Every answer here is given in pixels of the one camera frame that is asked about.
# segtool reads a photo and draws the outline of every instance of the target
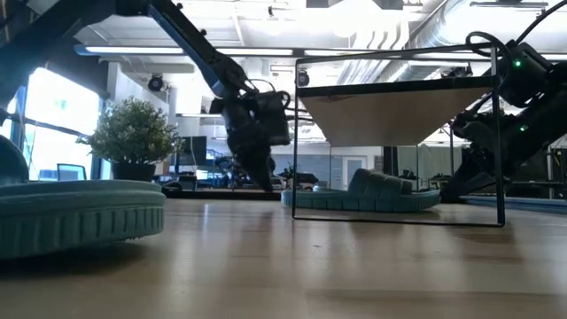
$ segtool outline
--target ceiling duct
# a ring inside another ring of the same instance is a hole
[[[404,49],[430,48],[435,46],[454,45],[446,39],[442,30],[447,27],[446,18],[461,8],[468,7],[470,1],[447,0],[433,13],[421,31],[408,41]],[[411,66],[407,61],[391,61],[382,72],[375,72],[377,78],[372,82],[395,82],[422,80],[432,74],[438,66]]]

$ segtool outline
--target black robotic arm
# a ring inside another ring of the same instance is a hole
[[[217,97],[211,113],[221,113],[228,145],[237,161],[265,191],[271,191],[270,147],[290,143],[286,92],[260,93],[245,71],[217,51],[171,0],[59,0],[47,12],[0,49],[0,125],[18,88],[43,66],[51,50],[70,41],[84,27],[111,15],[149,16],[171,36],[201,71]]]

